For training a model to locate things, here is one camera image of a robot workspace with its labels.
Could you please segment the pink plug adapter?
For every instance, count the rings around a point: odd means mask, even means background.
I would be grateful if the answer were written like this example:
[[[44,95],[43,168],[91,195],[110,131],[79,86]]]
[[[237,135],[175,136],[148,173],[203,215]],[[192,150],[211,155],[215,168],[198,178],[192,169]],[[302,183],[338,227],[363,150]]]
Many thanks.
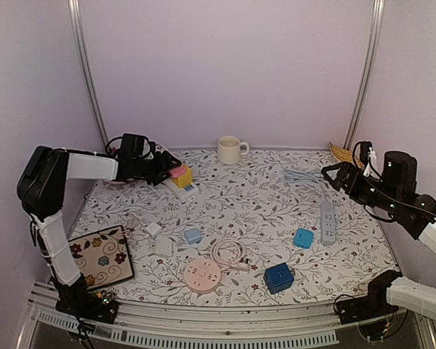
[[[185,164],[181,164],[178,167],[175,167],[169,171],[171,178],[178,178],[187,173],[187,166]]]

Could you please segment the yellow cube adapter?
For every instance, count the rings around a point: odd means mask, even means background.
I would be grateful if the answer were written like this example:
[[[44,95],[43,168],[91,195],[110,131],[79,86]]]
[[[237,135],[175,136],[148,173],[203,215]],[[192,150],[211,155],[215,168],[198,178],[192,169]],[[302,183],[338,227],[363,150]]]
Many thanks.
[[[191,168],[187,166],[187,173],[185,175],[178,178],[171,178],[171,181],[180,189],[188,186],[193,182],[193,174]]]

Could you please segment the white power strip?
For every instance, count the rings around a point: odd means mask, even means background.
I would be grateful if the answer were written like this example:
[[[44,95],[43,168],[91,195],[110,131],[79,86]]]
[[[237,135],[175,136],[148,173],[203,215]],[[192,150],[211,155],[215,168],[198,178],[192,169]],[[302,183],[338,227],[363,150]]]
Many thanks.
[[[169,178],[164,180],[163,184],[180,200],[181,203],[193,200],[200,193],[198,187],[193,182],[183,188],[179,188]]]

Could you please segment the small white charger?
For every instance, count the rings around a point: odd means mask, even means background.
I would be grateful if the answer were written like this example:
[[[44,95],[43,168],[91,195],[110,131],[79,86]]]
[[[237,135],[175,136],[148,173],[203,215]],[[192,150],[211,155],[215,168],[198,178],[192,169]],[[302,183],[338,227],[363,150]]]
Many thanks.
[[[144,228],[144,231],[149,235],[149,237],[156,239],[156,237],[161,233],[162,227],[156,222],[151,222]]]

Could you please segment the light blue power strip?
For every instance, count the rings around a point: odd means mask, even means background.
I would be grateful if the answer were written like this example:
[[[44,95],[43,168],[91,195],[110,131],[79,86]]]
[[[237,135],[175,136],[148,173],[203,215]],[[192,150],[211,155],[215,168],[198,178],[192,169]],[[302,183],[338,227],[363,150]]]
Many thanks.
[[[321,243],[332,246],[336,242],[336,220],[334,205],[329,201],[323,201],[320,205]]]

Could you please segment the light blue plug adapter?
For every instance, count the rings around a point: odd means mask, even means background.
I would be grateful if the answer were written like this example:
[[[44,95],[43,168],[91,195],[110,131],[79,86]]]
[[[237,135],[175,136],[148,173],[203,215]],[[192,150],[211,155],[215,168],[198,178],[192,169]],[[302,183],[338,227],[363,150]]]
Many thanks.
[[[201,232],[197,228],[191,228],[184,232],[184,236],[189,245],[199,244],[201,242]]]

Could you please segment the cyan plug adapter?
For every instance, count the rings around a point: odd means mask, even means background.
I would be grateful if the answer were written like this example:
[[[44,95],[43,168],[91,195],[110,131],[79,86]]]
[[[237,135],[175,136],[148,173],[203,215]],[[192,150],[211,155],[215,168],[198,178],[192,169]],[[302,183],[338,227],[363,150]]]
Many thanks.
[[[294,235],[294,246],[301,249],[309,249],[314,239],[314,233],[311,230],[299,228]]]

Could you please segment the white plug adapter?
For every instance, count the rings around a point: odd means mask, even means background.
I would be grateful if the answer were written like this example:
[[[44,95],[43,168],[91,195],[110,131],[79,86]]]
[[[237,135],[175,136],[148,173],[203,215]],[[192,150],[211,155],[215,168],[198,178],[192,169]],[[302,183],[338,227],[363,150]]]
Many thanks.
[[[174,255],[174,241],[169,237],[159,235],[155,239],[154,253],[157,256],[169,258]]]

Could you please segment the pink round socket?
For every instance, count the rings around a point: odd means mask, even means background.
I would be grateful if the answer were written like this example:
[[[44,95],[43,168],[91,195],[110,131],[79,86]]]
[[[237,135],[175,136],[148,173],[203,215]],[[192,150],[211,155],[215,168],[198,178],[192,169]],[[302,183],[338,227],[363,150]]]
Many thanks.
[[[221,270],[215,261],[199,258],[190,262],[184,269],[186,286],[196,294],[208,294],[217,289],[221,282]]]

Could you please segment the dark blue cube adapter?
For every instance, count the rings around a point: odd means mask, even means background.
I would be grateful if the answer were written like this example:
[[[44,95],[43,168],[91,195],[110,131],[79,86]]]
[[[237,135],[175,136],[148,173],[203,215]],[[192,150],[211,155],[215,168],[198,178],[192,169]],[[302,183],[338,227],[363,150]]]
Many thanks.
[[[270,294],[276,294],[292,286],[294,275],[289,266],[283,262],[267,268],[264,272],[263,279]]]

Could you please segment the white cartoon plug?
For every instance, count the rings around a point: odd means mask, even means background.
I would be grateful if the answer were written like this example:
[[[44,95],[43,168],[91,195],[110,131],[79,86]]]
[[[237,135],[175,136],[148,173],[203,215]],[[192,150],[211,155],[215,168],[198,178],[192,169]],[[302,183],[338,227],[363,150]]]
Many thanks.
[[[168,151],[168,149],[164,145],[157,145],[156,150],[163,153],[164,151]]]

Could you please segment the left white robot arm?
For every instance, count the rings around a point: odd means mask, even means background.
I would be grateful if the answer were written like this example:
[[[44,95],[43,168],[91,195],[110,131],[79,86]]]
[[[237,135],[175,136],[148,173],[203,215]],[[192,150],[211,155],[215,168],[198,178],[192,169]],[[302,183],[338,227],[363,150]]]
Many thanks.
[[[72,287],[84,278],[68,245],[62,220],[67,181],[144,180],[157,185],[181,165],[182,162],[168,151],[119,158],[43,145],[36,147],[18,181],[17,196],[39,230],[47,251],[45,258],[49,260],[56,282]]]

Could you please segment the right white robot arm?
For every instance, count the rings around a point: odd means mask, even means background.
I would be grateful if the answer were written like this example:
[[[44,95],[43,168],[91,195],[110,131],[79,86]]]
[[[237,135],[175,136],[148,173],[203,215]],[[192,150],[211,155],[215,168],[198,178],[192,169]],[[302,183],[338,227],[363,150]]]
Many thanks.
[[[386,153],[378,178],[350,162],[321,170],[335,190],[365,208],[383,210],[388,222],[408,234],[393,240],[399,271],[386,270],[370,280],[366,296],[334,304],[342,324],[385,316],[399,308],[436,321],[436,200],[416,192],[416,169],[414,157],[393,151]]]

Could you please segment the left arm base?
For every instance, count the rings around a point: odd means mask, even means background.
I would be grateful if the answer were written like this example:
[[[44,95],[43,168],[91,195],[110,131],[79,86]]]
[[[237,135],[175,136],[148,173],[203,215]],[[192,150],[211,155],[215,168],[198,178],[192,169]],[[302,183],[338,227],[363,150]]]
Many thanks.
[[[88,292],[58,292],[56,310],[74,316],[77,319],[93,320],[105,324],[114,324],[118,314],[119,302],[102,298]]]

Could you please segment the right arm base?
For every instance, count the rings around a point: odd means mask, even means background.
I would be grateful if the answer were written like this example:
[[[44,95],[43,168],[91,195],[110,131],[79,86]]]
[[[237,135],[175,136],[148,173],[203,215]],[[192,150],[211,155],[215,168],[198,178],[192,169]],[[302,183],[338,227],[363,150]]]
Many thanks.
[[[378,342],[387,338],[399,307],[369,296],[341,294],[333,301],[333,310],[342,325],[367,321],[358,327],[360,335],[368,342]]]

